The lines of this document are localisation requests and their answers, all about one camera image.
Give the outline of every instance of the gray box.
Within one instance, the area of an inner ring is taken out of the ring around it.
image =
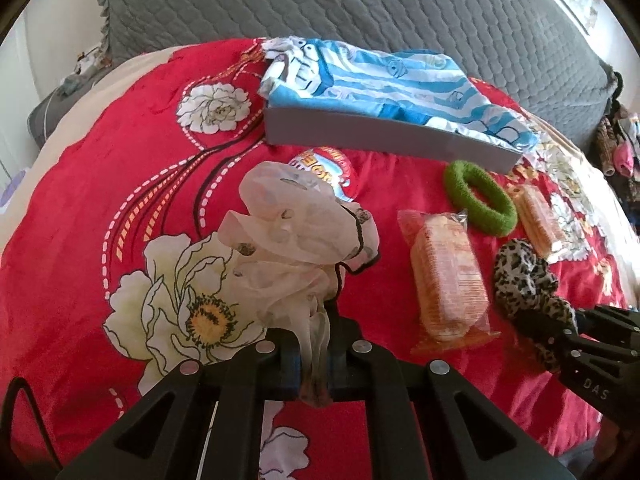
[[[487,171],[507,174],[522,152],[460,134],[403,123],[311,108],[264,110],[269,144],[331,146],[452,162],[469,160]]]

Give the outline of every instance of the yellow flower center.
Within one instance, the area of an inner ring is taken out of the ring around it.
[[[196,296],[189,310],[187,332],[206,349],[220,345],[236,327],[236,314],[216,296]]]

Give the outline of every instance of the scrunchie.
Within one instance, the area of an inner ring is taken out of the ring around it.
[[[560,363],[547,331],[567,328],[577,333],[578,327],[574,308],[556,296],[558,277],[549,270],[548,262],[538,256],[528,241],[509,240],[495,257],[494,289],[495,306],[516,330],[520,326],[530,334],[538,333],[532,338],[536,358],[547,370],[557,372]]]
[[[491,207],[476,198],[469,185],[480,191]],[[485,170],[466,160],[457,160],[444,170],[444,187],[451,202],[466,209],[468,220],[482,232],[503,237],[518,223],[513,201]]]

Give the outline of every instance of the plastic bag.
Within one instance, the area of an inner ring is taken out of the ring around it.
[[[261,162],[239,187],[248,215],[229,211],[220,242],[240,253],[225,280],[229,303],[267,328],[294,332],[302,358],[301,398],[330,403],[326,350],[330,338],[324,302],[334,298],[345,272],[358,272],[378,255],[378,229],[369,211],[343,202],[309,171]]]
[[[466,212],[429,215],[398,212],[424,329],[413,354],[478,346],[499,335],[489,326],[487,297],[466,234]]]

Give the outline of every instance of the food wrapper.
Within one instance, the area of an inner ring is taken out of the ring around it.
[[[524,184],[513,187],[509,194],[538,255],[549,258],[561,251],[566,237],[542,192],[536,186]]]
[[[424,329],[413,354],[478,346],[495,338],[489,326],[482,275],[466,234],[466,212],[398,213]]]
[[[329,184],[340,200],[352,202],[356,198],[358,179],[351,161],[340,150],[329,146],[310,148],[292,158],[289,165],[313,173]]]

